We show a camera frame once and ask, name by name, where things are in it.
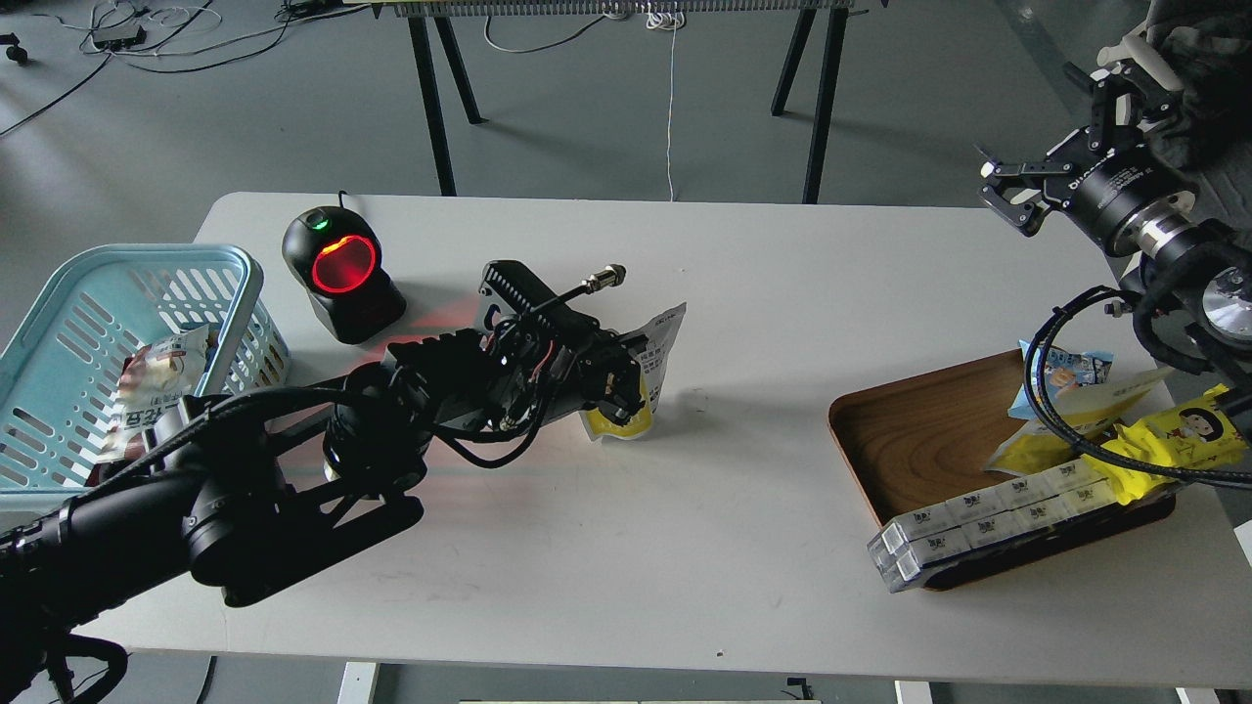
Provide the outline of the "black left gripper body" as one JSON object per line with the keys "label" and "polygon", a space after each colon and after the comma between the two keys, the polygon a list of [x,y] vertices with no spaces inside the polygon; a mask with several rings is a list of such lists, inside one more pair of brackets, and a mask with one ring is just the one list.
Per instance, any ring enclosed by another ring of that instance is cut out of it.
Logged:
{"label": "black left gripper body", "polygon": [[537,420],[585,411],[585,372],[639,365],[634,339],[603,329],[598,318],[568,302],[621,286],[626,269],[608,264],[563,294],[555,293],[520,261],[485,266],[475,329],[487,360],[485,390],[459,418],[466,431],[520,431]]}

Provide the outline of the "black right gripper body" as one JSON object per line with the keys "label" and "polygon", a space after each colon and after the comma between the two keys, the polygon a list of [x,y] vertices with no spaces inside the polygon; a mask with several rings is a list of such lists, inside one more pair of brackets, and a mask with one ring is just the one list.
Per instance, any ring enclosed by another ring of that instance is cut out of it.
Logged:
{"label": "black right gripper body", "polygon": [[1052,160],[1070,167],[1052,183],[1052,200],[1109,257],[1127,257],[1139,249],[1126,228],[1147,205],[1163,200],[1179,205],[1183,213],[1194,207],[1194,183],[1146,144],[1093,153],[1085,138],[1073,137],[1052,147]]}

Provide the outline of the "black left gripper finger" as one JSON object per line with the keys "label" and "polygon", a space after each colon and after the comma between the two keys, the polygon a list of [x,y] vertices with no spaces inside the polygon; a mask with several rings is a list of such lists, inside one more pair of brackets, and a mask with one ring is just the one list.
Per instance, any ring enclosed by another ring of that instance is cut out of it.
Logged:
{"label": "black left gripper finger", "polygon": [[617,427],[626,427],[644,410],[644,370],[640,365],[592,366],[585,372],[586,412],[596,412]]}

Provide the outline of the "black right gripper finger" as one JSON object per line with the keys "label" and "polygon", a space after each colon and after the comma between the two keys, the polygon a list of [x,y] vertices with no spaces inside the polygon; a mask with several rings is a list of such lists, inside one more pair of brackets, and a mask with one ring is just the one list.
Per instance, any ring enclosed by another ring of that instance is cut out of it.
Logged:
{"label": "black right gripper finger", "polygon": [[1143,147],[1146,132],[1179,109],[1184,81],[1171,66],[1118,60],[1106,76],[1090,76],[1067,63],[1067,79],[1090,96],[1090,124],[1082,130],[1087,152]]}
{"label": "black right gripper finger", "polygon": [[1024,237],[1038,236],[1050,212],[1064,205],[1064,197],[1048,192],[1069,177],[1069,163],[1050,159],[1007,163],[988,147],[978,147],[984,157],[979,197],[989,209],[1005,219]]}

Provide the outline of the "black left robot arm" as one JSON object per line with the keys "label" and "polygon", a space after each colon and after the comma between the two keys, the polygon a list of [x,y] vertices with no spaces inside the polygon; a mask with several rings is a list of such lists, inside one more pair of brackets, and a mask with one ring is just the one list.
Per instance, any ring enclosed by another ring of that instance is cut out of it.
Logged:
{"label": "black left robot arm", "polygon": [[649,405],[644,334],[568,307],[625,277],[558,294],[492,261],[470,329],[313,386],[182,400],[139,458],[3,534],[3,700],[40,674],[64,703],[106,698],[128,651],[78,628],[183,574],[240,609],[411,529],[432,441],[498,468],[572,412],[629,423]]}

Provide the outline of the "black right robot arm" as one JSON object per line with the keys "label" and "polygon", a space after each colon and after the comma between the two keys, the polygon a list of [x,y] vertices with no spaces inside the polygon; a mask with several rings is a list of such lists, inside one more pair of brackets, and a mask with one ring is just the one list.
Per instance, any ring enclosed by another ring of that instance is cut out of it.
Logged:
{"label": "black right robot arm", "polygon": [[1233,228],[1198,220],[1197,189],[1159,157],[1146,123],[1179,106],[1179,88],[1167,88],[1131,58],[1101,76],[1073,64],[1063,71],[1088,100],[1090,116],[1045,157],[1004,162],[987,157],[982,200],[1020,236],[1037,236],[1045,218],[1064,215],[1107,257],[1138,257],[1121,284],[1096,286],[1055,308],[1030,339],[1027,400],[1042,423],[1087,458],[1141,475],[1184,484],[1246,490],[1249,475],[1234,468],[1181,468],[1127,458],[1097,447],[1060,418],[1035,386],[1042,355],[1078,313],[1111,302],[1127,312],[1136,339],[1159,362],[1184,375],[1219,375],[1221,418],[1249,437],[1249,251],[1234,243]]}

